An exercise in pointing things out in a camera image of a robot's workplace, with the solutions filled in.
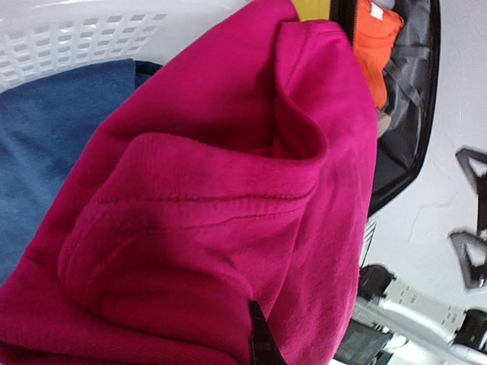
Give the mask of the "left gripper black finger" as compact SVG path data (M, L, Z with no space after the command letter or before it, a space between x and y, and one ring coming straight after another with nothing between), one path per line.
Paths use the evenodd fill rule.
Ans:
M251 365L286 365L261 307L256 301L249 305L252 332L250 336Z

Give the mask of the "blue garment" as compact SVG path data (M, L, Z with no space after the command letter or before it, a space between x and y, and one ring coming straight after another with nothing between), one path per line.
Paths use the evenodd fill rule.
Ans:
M1 94L1 280L6 281L97 127L161 69L125 59Z

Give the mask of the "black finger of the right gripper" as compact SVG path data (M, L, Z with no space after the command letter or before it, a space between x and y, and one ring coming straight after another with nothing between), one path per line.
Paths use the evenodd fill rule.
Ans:
M466 292L486 289L486 241L468 230L455 230L449 233ZM474 259L471 249L482 253L482 260Z
M456 153L456 159L467 181L478 196L476 230L482 232L486 230L486 173L479 175L473 169L470 161L486 164L486 152L461 148Z

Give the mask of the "red garment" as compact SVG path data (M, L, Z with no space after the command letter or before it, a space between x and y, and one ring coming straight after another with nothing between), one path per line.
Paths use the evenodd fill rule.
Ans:
M329 363L377 116L342 28L254 1L94 133L1 289L3 364Z

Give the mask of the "white perforated plastic basket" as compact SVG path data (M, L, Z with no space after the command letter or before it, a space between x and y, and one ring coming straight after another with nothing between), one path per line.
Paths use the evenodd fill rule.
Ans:
M1 89L117 59L165 64L245 1L3 1Z

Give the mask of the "yellow Pikachu hard-shell suitcase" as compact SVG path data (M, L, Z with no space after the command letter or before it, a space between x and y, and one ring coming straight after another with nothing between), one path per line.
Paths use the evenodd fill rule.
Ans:
M376 214L419 175L431 136L438 89L441 11L438 1L375 1L404 21L383 75L387 102L379 118L377 162L369 208ZM354 49L357 1L296 1L303 21L341 26Z

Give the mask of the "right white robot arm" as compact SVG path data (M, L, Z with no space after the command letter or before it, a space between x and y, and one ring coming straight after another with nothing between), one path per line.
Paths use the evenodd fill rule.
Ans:
M486 252L486 175L472 163L485 163L486 154L461 148L456 159L478 197L476 230L454 230L448 239L457 257L468 292L486 288L486 261L477 262L469 250ZM416 290L386 267L373 264L360 270L358 299L352 320L334 359L342 364L385 364L392 357L394 338L416 344L442 363L486 362L486 311L442 303Z

